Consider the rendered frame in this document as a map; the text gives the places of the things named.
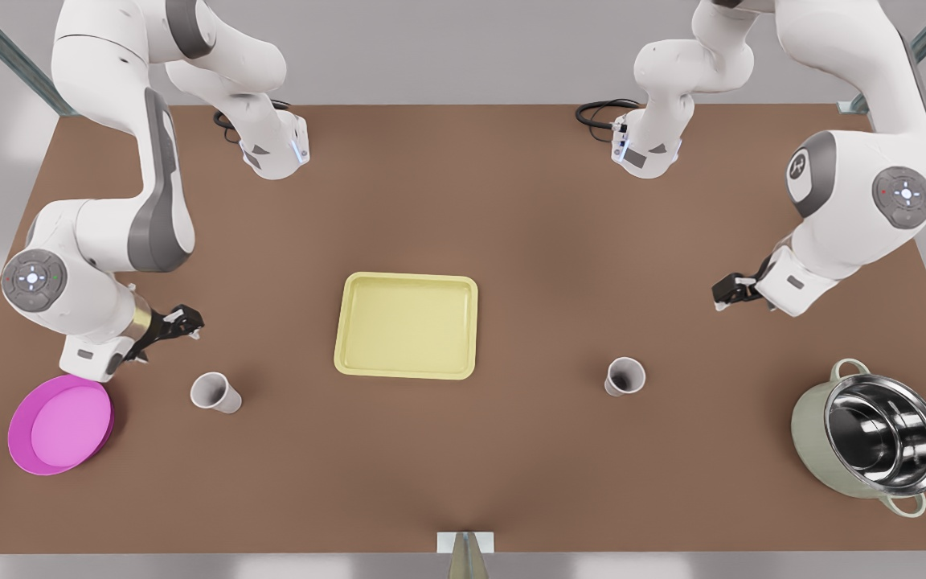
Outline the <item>white IKEA cup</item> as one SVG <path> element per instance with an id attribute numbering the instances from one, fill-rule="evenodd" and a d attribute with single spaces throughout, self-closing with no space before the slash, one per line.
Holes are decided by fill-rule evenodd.
<path id="1" fill-rule="evenodd" d="M 243 403 L 242 396 L 220 372 L 207 372 L 196 378 L 191 385 L 190 399 L 198 408 L 225 414 L 235 413 Z"/>
<path id="2" fill-rule="evenodd" d="M 610 396 L 624 396 L 641 391 L 646 382 L 646 371 L 639 360 L 622 356 L 608 366 L 604 388 Z"/>

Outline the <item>yellow rectangular tray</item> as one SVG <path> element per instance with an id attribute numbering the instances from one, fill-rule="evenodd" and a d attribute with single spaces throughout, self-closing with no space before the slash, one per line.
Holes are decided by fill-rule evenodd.
<path id="1" fill-rule="evenodd" d="M 477 366 L 478 297 L 465 276 L 353 273 L 334 366 L 350 376 L 466 379 Z"/>

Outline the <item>pink round plate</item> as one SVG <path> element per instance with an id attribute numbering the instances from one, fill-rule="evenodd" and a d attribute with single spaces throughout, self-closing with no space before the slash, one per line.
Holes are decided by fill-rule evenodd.
<path id="1" fill-rule="evenodd" d="M 73 375 L 45 381 L 18 404 L 7 446 L 19 469 L 39 476 L 79 466 L 113 432 L 113 401 L 99 382 Z"/>

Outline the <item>pale green steel pot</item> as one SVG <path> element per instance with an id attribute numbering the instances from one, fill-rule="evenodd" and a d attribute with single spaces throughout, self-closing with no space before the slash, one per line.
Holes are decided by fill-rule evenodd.
<path id="1" fill-rule="evenodd" d="M 790 429 L 802 464 L 831 490 L 904 518 L 925 513 L 926 400 L 914 389 L 841 359 L 802 393 Z"/>

